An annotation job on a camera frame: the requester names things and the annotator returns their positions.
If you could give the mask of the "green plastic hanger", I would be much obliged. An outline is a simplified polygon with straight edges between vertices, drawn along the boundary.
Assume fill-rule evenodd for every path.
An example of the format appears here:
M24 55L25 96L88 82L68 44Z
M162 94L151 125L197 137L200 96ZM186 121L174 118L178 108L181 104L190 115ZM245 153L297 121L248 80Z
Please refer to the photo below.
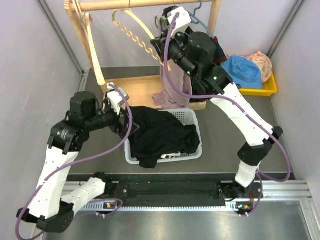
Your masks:
M161 32L163 30L168 30L170 28L168 20L163 16L156 15L154 17L154 23L155 23L155 27L157 28L157 30L159 32Z

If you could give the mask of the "pink tank top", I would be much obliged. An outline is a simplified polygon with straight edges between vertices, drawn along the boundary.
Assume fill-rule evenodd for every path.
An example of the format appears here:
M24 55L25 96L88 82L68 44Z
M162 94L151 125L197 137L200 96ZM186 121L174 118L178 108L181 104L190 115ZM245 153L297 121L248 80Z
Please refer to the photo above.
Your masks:
M173 84L181 92L187 95L192 95L193 90L190 77L178 65L176 65L172 59L168 60L168 66L170 67L169 73ZM166 76L165 68L162 65L160 65L160 79L163 84L163 90L152 96L153 102L156 106L159 106L164 110L185 109L190 107L190 99L180 95L170 85Z

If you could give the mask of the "small black tank top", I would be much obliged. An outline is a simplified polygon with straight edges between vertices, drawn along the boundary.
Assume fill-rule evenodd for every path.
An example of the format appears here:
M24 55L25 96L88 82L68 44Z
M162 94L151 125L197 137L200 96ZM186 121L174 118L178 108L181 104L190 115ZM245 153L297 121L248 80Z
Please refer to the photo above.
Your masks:
M146 158L139 158L139 166L145 169L154 169L158 162L157 156L151 156Z

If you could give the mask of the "black white striped tank top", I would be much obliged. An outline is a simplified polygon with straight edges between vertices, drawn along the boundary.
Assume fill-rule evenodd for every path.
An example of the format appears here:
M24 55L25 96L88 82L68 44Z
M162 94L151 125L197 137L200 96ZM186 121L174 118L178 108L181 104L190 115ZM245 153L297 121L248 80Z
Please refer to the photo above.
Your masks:
M178 158L181 156L181 152L176 152L176 153L167 153L167 154L163 154L161 155L161 159L172 159L172 158Z

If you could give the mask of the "navy maroon-trimmed jersey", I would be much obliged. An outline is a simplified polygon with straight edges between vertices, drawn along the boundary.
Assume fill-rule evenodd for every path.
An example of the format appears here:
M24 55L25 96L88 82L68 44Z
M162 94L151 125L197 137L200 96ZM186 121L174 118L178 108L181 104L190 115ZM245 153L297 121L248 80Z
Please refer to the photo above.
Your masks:
M223 49L221 48L219 42L218 42L218 38L217 37L212 37L210 36L210 41L215 45L215 52L213 54L212 60L213 63L217 64L218 66L225 62L227 60L227 57L223 51ZM192 95L197 95L196 91L194 90L193 86L192 87ZM204 99L189 99L189 103L198 103L198 102L204 102Z

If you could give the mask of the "beige wooden hanger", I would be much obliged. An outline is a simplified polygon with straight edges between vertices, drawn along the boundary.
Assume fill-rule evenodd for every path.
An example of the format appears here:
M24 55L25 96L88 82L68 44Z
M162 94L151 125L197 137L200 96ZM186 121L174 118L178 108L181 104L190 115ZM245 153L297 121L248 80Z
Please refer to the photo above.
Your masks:
M92 69L94 70L97 83L99 86L103 86L105 85L106 81L102 73L102 69L100 66L100 62L98 59L98 55L97 55L97 51L94 43L93 32L92 32L92 17L89 13L84 13L81 10L80 2L78 0L73 0L72 4L81 22L81 27L86 36L86 42L89 47L88 58L91 62Z

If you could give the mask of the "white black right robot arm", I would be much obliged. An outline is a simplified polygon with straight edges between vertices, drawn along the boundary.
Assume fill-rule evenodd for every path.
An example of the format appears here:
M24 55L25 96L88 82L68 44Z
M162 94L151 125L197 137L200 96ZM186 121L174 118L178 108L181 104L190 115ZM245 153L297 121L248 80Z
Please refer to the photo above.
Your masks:
M238 90L232 77L216 63L217 45L203 32L174 37L164 31L150 41L161 60L172 60L191 79L193 95L204 96L220 108L243 134L246 142L238 151L238 171L232 183L220 189L226 200L245 198L252 191L261 161L271 151L283 129L263 120Z

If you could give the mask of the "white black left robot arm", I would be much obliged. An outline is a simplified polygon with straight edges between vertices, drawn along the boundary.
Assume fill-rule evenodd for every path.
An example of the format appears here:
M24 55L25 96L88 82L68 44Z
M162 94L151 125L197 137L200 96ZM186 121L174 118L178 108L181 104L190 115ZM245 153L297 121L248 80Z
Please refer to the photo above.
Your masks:
M27 207L18 210L16 217L19 220L35 224L45 233L62 233L85 205L95 198L106 199L113 194L112 180L102 172L93 174L73 192L62 193L71 164L91 132L110 128L123 141L129 136L133 120L122 108L128 100L129 96L122 88L108 92L102 106L90 91L77 92L70 99L65 118L50 131L36 192Z

